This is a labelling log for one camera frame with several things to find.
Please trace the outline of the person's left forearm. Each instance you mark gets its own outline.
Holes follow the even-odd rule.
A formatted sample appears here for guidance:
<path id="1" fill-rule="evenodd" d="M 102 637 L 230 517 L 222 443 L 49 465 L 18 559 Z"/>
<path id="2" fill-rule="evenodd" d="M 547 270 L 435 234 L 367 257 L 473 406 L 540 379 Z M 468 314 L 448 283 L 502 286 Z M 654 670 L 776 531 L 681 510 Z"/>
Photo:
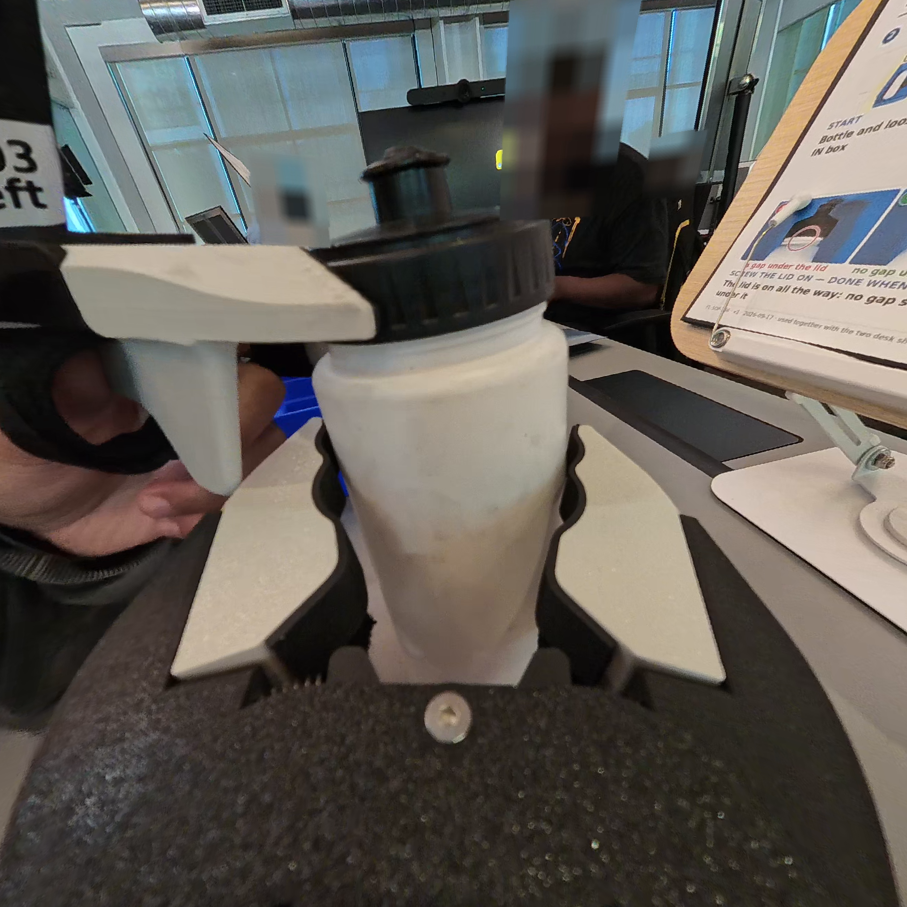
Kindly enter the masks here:
<path id="1" fill-rule="evenodd" d="M 102 557 L 1 532 L 1 724 L 37 731 L 110 626 L 176 546 L 158 539 Z"/>

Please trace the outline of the printed instruction sheet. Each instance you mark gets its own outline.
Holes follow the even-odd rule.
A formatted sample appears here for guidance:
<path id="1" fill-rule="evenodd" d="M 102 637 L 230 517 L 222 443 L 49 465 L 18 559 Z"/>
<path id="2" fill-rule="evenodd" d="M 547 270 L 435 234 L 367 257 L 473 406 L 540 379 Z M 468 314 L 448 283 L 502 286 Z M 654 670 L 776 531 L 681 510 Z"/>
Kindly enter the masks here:
<path id="1" fill-rule="evenodd" d="M 751 170 L 777 173 L 686 323 L 905 367 L 905 2 L 871 2 L 816 60 Z"/>

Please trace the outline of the instruction sheet on wooden stand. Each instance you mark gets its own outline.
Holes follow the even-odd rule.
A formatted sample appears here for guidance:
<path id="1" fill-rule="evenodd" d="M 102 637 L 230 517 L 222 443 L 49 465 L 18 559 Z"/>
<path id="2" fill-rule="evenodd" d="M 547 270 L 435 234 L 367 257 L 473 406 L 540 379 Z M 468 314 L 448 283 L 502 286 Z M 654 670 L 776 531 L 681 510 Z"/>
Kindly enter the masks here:
<path id="1" fill-rule="evenodd" d="M 842 27 L 853 25 L 858 13 L 870 13 L 870 3 L 860 3 L 830 42 L 838 33 L 845 41 Z M 810 105 L 815 88 L 804 88 L 804 81 L 780 123 L 802 94 Z M 822 429 L 830 446 L 715 479 L 712 492 L 904 631 L 905 453 L 896 453 L 864 420 L 905 428 L 906 366 L 684 320 L 777 173 L 778 164 L 768 164 L 766 175 L 752 177 L 757 160 L 677 298 L 672 337 L 685 357 L 782 389 Z"/>

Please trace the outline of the white plastic bottle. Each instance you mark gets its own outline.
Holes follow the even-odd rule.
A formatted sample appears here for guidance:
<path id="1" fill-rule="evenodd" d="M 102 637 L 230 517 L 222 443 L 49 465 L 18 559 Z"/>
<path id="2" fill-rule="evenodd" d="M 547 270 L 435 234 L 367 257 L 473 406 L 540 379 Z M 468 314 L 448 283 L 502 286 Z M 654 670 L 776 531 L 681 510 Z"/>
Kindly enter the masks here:
<path id="1" fill-rule="evenodd" d="M 428 339 L 328 348 L 317 400 L 394 632 L 381 673 L 509 685 L 564 483 L 566 339 L 544 306 Z"/>

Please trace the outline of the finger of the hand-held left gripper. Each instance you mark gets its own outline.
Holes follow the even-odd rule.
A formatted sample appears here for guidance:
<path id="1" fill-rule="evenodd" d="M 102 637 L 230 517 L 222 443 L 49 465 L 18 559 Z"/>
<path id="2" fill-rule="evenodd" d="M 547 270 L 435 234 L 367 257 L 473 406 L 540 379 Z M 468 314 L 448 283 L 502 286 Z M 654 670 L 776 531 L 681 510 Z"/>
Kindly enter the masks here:
<path id="1" fill-rule="evenodd" d="M 287 344 L 367 341 L 373 307 L 307 251 L 263 245 L 81 245 L 62 277 L 108 338 Z"/>

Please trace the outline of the blue plastic bin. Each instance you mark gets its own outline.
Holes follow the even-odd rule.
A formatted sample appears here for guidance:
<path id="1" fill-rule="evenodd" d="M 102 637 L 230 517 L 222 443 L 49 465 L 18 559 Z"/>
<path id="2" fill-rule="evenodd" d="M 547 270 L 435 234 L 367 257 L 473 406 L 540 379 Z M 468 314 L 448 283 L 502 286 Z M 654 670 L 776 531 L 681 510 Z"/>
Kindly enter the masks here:
<path id="1" fill-rule="evenodd" d="M 285 387 L 285 397 L 274 416 L 274 423 L 284 436 L 289 439 L 312 419 L 321 419 L 322 412 L 310 377 L 284 377 L 282 382 Z M 336 511 L 340 513 L 346 507 L 348 491 L 329 436 L 326 437 L 326 450 L 327 461 L 329 462 L 327 475 L 329 477 L 332 476 L 332 478 L 329 478 L 327 484 L 321 482 L 319 475 L 325 466 L 325 462 L 319 449 L 315 449 L 318 462 L 316 463 L 315 476 L 313 477 L 313 487 L 332 506 L 335 505 Z"/>

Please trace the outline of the person's left hand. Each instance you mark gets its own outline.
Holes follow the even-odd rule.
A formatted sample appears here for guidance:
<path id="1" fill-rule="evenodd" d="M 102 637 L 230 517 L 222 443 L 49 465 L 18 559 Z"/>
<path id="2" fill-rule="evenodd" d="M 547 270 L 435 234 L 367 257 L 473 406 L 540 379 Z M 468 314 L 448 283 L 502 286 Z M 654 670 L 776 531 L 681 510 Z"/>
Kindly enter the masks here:
<path id="1" fill-rule="evenodd" d="M 101 358 L 81 350 L 54 376 L 59 414 L 92 444 L 138 430 L 140 407 L 113 391 Z M 41 459 L 1 435 L 1 523 L 78 557 L 105 557 L 157 539 L 184 539 L 227 498 L 179 461 L 142 475 Z"/>

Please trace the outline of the black stanchion pole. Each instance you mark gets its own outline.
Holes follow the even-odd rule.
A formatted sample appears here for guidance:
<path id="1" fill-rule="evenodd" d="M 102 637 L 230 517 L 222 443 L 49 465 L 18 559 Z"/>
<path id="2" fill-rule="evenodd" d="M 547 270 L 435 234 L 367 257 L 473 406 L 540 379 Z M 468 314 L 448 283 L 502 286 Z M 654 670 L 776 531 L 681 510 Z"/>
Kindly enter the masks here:
<path id="1" fill-rule="evenodd" d="M 743 151 L 744 133 L 750 105 L 758 78 L 754 74 L 745 74 L 731 85 L 728 95 L 734 98 L 732 117 L 727 141 L 727 155 L 721 193 L 717 207 L 717 223 L 724 219 L 736 194 L 738 172 Z"/>

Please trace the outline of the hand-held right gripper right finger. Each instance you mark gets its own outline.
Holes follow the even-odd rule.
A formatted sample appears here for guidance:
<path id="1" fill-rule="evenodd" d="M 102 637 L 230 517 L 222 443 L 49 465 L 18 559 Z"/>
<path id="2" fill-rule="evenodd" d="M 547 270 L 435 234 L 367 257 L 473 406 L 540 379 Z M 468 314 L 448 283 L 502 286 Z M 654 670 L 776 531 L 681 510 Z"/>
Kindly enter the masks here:
<path id="1" fill-rule="evenodd" d="M 539 647 L 576 686 L 622 691 L 639 671 L 706 686 L 727 673 L 681 515 L 657 482 L 589 425 L 575 425 L 561 525 L 536 605 Z"/>

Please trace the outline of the black wall screen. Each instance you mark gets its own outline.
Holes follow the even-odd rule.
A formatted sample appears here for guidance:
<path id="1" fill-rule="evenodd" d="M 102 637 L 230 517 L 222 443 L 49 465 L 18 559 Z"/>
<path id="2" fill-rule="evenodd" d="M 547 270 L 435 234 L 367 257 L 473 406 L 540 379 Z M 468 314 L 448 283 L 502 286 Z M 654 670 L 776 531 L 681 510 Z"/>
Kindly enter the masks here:
<path id="1" fill-rule="evenodd" d="M 447 182 L 455 210 L 500 206 L 505 99 L 468 104 L 407 106 L 359 114 L 367 164 L 392 147 L 413 146 L 448 156 Z"/>

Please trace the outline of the black bottle lid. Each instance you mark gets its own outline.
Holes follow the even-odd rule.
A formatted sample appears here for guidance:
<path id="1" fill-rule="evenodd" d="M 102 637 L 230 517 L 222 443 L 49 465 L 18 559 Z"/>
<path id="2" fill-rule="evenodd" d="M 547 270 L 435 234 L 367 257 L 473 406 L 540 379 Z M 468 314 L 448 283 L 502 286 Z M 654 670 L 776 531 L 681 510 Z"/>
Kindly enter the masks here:
<path id="1" fill-rule="evenodd" d="M 547 303 L 554 266 L 547 221 L 453 208 L 449 157 L 395 146 L 367 166 L 376 225 L 312 254 L 376 315 L 369 344 L 486 326 Z"/>

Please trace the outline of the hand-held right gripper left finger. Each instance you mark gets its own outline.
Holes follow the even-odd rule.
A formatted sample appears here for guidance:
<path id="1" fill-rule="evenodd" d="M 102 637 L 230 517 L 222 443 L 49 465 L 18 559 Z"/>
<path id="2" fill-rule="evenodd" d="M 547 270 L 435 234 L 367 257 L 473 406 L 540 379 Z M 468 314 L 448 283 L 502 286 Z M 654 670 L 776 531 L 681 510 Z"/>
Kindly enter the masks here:
<path id="1" fill-rule="evenodd" d="M 368 586 L 322 420 L 308 420 L 225 504 L 171 664 L 180 682 L 261 669 L 280 684 L 326 678 L 362 641 Z"/>

